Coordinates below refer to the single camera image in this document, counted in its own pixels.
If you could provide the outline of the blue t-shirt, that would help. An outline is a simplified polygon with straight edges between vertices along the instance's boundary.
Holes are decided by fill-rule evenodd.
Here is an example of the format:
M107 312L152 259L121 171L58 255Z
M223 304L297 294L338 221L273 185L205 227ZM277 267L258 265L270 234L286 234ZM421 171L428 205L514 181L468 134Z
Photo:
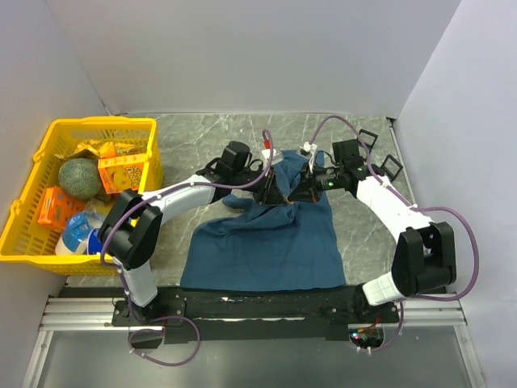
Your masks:
M316 204L265 206L230 194L222 203L240 215L195 229L182 287L270 292L345 284L326 196Z

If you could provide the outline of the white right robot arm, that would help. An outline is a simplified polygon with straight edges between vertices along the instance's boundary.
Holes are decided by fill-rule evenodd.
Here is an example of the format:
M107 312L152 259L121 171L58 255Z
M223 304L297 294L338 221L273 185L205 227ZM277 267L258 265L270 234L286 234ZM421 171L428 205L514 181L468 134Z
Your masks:
M453 283L456 253L452 227L432 221L398 199L389 181L391 175L369 167L356 140L335 142L333 150L334 164L322 167L316 161L317 147L308 142L301 146L300 153L308 161L289 201L316 203L324 192L343 189L379 218L397 244L388 272L359 286L359 297L353 302L355 317L371 322L387 302Z

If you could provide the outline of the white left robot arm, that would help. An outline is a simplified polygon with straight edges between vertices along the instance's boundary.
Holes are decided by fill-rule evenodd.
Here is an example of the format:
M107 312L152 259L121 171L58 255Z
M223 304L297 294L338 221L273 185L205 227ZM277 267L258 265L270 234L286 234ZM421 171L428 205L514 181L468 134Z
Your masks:
M283 158L267 141L259 166L253 169L249 146L231 141L220 157L180 183L142 194L132 189L120 193L98 232L100 256L111 256L109 266L119 273L128 308L140 324L154 323L162 312L150 267L162 226L234 190L252 193L261 205L285 205L273 167Z

